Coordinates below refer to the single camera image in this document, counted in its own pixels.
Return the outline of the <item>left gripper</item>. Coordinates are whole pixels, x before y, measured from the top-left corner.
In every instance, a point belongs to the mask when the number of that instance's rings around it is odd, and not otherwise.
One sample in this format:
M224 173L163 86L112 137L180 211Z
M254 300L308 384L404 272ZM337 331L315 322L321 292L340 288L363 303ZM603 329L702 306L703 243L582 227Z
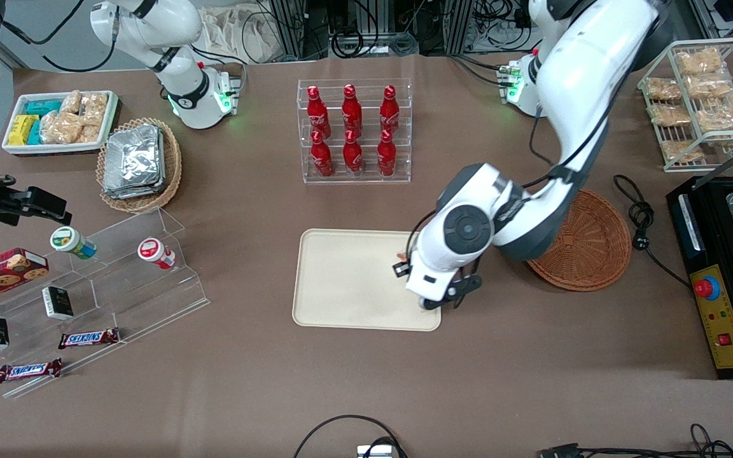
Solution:
M451 251L412 251L408 261L393 265L397 278L407 276L405 289L420 298L439 301L444 298L454 275L469 264L466 254Z

